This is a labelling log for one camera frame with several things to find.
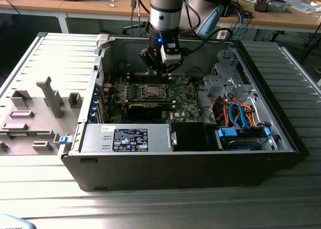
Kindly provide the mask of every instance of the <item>motherboard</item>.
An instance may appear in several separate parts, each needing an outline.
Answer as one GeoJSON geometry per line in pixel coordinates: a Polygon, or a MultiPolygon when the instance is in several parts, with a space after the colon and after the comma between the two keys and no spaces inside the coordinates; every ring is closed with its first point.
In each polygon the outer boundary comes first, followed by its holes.
{"type": "Polygon", "coordinates": [[[189,77],[120,77],[104,88],[108,123],[201,122],[189,77]]]}

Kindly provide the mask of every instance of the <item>table surface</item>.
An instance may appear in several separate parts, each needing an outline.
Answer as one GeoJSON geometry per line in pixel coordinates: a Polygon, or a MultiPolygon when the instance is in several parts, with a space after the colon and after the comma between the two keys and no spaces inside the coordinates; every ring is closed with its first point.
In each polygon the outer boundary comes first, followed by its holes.
{"type": "MultiPolygon", "coordinates": [[[[43,10],[43,11],[61,11],[75,13],[90,14],[106,14],[106,15],[131,15],[131,0],[114,0],[114,2],[106,3],[114,4],[115,7],[108,6],[99,1],[79,0],[77,2],[61,1],[61,0],[9,0],[18,9],[27,10],[43,10]]],[[[269,25],[269,26],[288,26],[298,28],[317,28],[321,22],[320,13],[305,14],[291,7],[288,7],[285,13],[267,12],[259,13],[254,10],[252,2],[238,0],[240,5],[247,11],[253,13],[251,24],[269,25]]],[[[149,9],[149,0],[142,0],[149,9]]],[[[0,8],[11,8],[6,0],[0,0],[0,8]]],[[[142,16],[148,17],[147,12],[141,8],[142,16]]],[[[220,22],[237,22],[238,18],[235,14],[221,18],[220,22]]]]}

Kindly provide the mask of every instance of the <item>wooden table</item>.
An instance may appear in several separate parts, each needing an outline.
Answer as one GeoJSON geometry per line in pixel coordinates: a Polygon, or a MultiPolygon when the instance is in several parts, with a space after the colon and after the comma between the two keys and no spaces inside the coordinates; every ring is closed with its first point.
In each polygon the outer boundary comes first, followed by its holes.
{"type": "MultiPolygon", "coordinates": [[[[66,18],[86,18],[104,20],[130,20],[131,0],[114,0],[108,2],[115,7],[108,6],[99,1],[79,0],[77,2],[60,0],[9,0],[21,14],[57,17],[63,33],[68,33],[66,18]]],[[[254,3],[238,0],[242,7],[253,13],[249,28],[314,32],[321,22],[320,13],[304,14],[291,7],[285,13],[254,11],[254,3]]],[[[149,0],[142,0],[149,9],[149,0]]],[[[16,14],[17,12],[6,0],[0,0],[0,13],[16,14]]],[[[148,13],[140,9],[141,21],[148,20],[148,13]]],[[[138,20],[138,8],[134,12],[134,21],[138,20]]],[[[221,18],[219,26],[231,27],[238,22],[235,14],[221,18]]]]}

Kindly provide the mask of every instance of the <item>robotic arm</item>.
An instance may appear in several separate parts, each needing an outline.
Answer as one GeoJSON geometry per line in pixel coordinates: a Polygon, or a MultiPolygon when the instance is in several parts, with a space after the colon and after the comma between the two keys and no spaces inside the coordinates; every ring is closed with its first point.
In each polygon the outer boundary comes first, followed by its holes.
{"type": "Polygon", "coordinates": [[[183,0],[150,0],[149,45],[139,54],[157,74],[171,73],[183,58],[178,41],[183,0]]]}

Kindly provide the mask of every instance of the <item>grey floor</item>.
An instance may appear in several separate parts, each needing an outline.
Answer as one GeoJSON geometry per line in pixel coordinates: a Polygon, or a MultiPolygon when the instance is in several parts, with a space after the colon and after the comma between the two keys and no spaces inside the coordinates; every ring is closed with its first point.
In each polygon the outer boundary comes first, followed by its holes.
{"type": "MultiPolygon", "coordinates": [[[[0,85],[5,81],[14,66],[32,43],[38,32],[61,32],[58,20],[52,17],[19,16],[13,15],[13,25],[6,20],[9,15],[0,14],[0,85]]],[[[71,33],[78,34],[99,34],[102,31],[109,34],[121,34],[122,27],[129,26],[127,21],[102,21],[89,19],[68,19],[68,26],[71,33]]],[[[272,31],[252,30],[245,33],[246,37],[240,39],[256,41],[268,41],[272,31]]],[[[276,42],[285,46],[290,53],[299,60],[305,50],[306,41],[297,32],[285,32],[280,34],[276,42]]],[[[314,69],[321,66],[321,46],[317,47],[306,59],[303,67],[310,76],[318,81],[314,69]]]]}

